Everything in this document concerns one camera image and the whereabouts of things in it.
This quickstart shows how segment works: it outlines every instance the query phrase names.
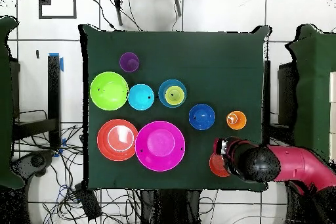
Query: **chair leg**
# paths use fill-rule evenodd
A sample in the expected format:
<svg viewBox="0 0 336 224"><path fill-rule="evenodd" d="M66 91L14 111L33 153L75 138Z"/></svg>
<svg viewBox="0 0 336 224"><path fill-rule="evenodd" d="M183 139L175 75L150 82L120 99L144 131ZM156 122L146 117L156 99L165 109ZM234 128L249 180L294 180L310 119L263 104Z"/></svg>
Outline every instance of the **chair leg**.
<svg viewBox="0 0 336 224"><path fill-rule="evenodd" d="M179 0L175 0L175 5L176 5L176 10L177 10L177 15L178 15L178 17L180 17L181 16L181 8L180 8Z"/></svg>
<svg viewBox="0 0 336 224"><path fill-rule="evenodd" d="M122 26L123 25L123 21L121 19L121 13L120 13L120 0L114 0L114 4L115 4L115 9L117 11L117 17L118 17L119 26Z"/></svg>

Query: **floor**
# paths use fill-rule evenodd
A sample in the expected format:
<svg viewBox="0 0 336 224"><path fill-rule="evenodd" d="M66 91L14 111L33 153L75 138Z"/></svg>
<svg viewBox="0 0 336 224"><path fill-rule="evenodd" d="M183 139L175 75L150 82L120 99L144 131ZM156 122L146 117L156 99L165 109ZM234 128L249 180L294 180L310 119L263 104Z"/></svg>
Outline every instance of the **floor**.
<svg viewBox="0 0 336 224"><path fill-rule="evenodd" d="M0 0L0 15L17 17L19 26L9 35L9 48L13 57L21 63L20 109L47 110L47 56L59 53L64 58L61 72L61 113L62 128L77 126L82 122L82 58L79 43L78 24L91 24L102 30L112 30L109 23L118 30L137 31L135 24L122 14L123 26L117 23L117 15L110 0L97 0L100 10L93 0L76 0L77 19L39 19L38 0ZM134 16L136 23L146 31L184 30L186 32L251 32L259 25L272 27L270 35L269 59L271 61L271 114L272 122L277 122L278 82L277 70L280 64L291 61L284 45L295 37L297 26L311 23L324 32L336 27L336 0L184 0L183 29L182 18L176 17L174 0L123 0L125 14ZM44 16L73 15L72 0L52 0L51 5L42 7ZM21 114L20 121L43 119L42 112ZM68 137L71 129L65 134ZM67 144L81 146L76 133ZM31 146L23 141L15 149L27 150ZM15 152L17 157L23 152ZM69 158L71 153L64 151ZM83 157L73 155L71 173L76 184L83 179ZM56 182L67 183L68 174L60 157L54 157L52 168L41 178L34 177L29 193L31 222L43 224L47 209L52 209L62 199L62 190ZM98 201L106 215L117 214L126 223L135 223L134 213L123 217L131 209L126 202L125 190L98 190ZM201 194L199 212L202 224L282 224L286 214L286 193L283 183L269 183L262 193L248 191L204 190ZM106 215L96 221L78 219L77 224L117 224ZM74 221L55 220L57 224L75 224Z"/></svg>

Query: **purple cup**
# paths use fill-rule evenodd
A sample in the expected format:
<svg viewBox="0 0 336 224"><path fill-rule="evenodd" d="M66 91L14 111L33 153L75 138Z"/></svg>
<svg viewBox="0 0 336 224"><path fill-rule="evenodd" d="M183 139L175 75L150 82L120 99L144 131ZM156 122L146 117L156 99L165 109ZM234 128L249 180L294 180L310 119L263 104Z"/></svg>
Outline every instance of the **purple cup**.
<svg viewBox="0 0 336 224"><path fill-rule="evenodd" d="M120 57L120 67L126 72L135 72L139 67L139 59L136 54L127 52Z"/></svg>

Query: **dark green table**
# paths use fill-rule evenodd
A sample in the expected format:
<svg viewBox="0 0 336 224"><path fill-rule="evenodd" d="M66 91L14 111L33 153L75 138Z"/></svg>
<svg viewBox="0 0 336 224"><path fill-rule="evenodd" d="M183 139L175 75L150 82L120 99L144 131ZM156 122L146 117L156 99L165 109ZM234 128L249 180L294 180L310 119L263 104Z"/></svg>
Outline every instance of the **dark green table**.
<svg viewBox="0 0 336 224"><path fill-rule="evenodd" d="M84 89L85 105L89 105L88 167L90 189L240 189L262 191L264 184L246 183L235 176L217 177L209 169L213 141L217 137L237 135L255 143L261 142L263 93L263 43L269 33L267 26L253 33L189 33L189 32L104 32L89 25L80 25L83 52L83 81L90 85L101 72L121 74L132 87L149 85L156 95L167 79L185 84L188 96L178 108L167 108L155 99L145 111L137 111L126 102L115 111L95 106ZM134 52L140 68L126 73L119 67L124 52ZM215 111L214 125L206 131L194 129L188 121L191 107L205 103ZM241 110L247 125L240 131L231 130L226 115ZM172 170L154 172L145 168L136 155L124 162L105 158L96 144L101 126L108 120L130 121L139 131L147 123L165 120L176 125L186 141L181 163Z"/></svg>
<svg viewBox="0 0 336 224"><path fill-rule="evenodd" d="M295 146L304 146L329 161L330 72L336 71L336 34L310 24L297 28L295 40L286 45L300 78L296 86Z"/></svg>

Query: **yellow cup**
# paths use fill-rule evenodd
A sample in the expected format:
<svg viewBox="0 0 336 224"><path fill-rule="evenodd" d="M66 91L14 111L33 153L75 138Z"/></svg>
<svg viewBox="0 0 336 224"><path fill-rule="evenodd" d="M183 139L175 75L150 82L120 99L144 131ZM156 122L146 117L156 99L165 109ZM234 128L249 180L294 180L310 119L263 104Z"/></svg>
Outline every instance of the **yellow cup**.
<svg viewBox="0 0 336 224"><path fill-rule="evenodd" d="M170 105L178 105L184 99L184 92L179 86L170 86L165 92L165 100Z"/></svg>

